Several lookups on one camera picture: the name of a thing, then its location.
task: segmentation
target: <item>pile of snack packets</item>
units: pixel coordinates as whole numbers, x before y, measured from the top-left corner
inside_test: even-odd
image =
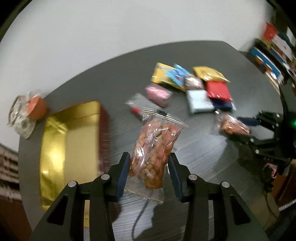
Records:
[[[158,84],[169,84],[186,92],[190,112],[216,111],[217,127],[227,134],[250,134],[248,126],[222,112],[236,110],[227,83],[213,68],[193,67],[195,75],[175,64],[157,63],[146,95],[135,94],[127,101],[131,111],[142,119],[142,128],[130,161],[125,189],[160,203],[164,200],[165,167],[174,142],[186,125],[162,111],[169,105],[172,92]]]

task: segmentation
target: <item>dark gray table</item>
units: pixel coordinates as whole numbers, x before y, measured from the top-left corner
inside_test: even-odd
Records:
[[[111,119],[111,164],[119,161],[122,152],[132,152],[141,122],[124,104],[135,93],[145,92],[157,62],[178,63],[187,70],[193,66],[209,66],[222,72],[237,111],[234,116],[254,116],[259,110],[282,113],[278,93],[260,71],[243,55],[225,42],[192,41],[154,46],[131,52],[101,63],[75,76],[46,98],[52,112],[58,112],[83,102],[98,100]],[[175,144],[175,153],[208,182],[230,182],[242,198],[251,202],[260,195],[258,177],[238,162],[238,149],[223,136],[211,135],[213,113],[190,115],[186,94],[174,90],[171,105],[166,109],[183,120],[184,130]],[[44,214],[39,192],[39,156],[44,121],[37,124],[28,140],[21,138],[19,147],[20,191],[32,229]],[[266,130],[255,134],[267,137]],[[170,178],[166,176],[163,205],[147,202],[124,193],[113,222],[116,240],[182,240],[186,224],[187,204],[177,201]],[[213,235],[213,213],[210,212],[210,236]]]

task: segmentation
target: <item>white wall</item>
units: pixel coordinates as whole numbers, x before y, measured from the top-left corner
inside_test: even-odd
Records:
[[[211,39],[247,50],[270,15],[265,0],[33,0],[0,43],[0,142],[18,150],[6,123],[19,94],[49,93],[94,65],[156,44]]]

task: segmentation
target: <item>wooden tabletop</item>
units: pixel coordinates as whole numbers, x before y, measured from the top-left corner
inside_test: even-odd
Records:
[[[259,110],[282,113],[280,97],[267,78],[233,47],[220,41],[169,43],[116,57],[75,76],[45,100],[52,113],[98,100],[110,115],[110,161],[116,164],[124,151],[132,152],[141,127],[124,102],[135,93],[145,94],[157,62],[170,66],[177,63],[189,71],[193,66],[208,66],[222,72],[231,81],[228,87],[237,108],[233,116],[251,117]],[[173,91],[171,104],[165,110],[188,125],[174,145],[179,162],[208,182],[228,181],[250,203],[263,187],[258,176],[241,161],[234,143],[212,135],[215,114],[190,115],[186,94]],[[20,191],[32,229],[45,213],[39,191],[43,130],[44,121],[39,121],[28,140],[20,139],[19,147]],[[253,134],[261,138],[271,136],[264,128],[254,128]],[[162,205],[125,192],[116,204],[118,217],[113,222],[116,240],[182,240],[188,204],[178,202],[168,174],[164,192]],[[210,211],[212,235],[213,212]]]

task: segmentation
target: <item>orange object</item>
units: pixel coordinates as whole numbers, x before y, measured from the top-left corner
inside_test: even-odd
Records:
[[[47,112],[47,105],[40,96],[35,96],[28,100],[26,107],[28,116],[33,120],[42,119]]]

